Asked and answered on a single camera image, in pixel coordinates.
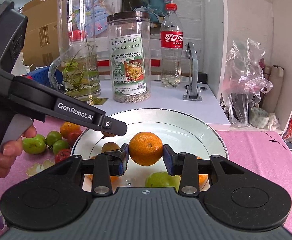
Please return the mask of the person left hand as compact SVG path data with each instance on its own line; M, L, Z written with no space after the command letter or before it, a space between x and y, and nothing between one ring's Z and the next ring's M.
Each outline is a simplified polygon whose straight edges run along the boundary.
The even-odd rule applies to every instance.
M0 178L5 178L9 174L16 158L23 152L22 137L33 138L36 134L36 128L31 125L18 139L4 144L3 150L0 152Z

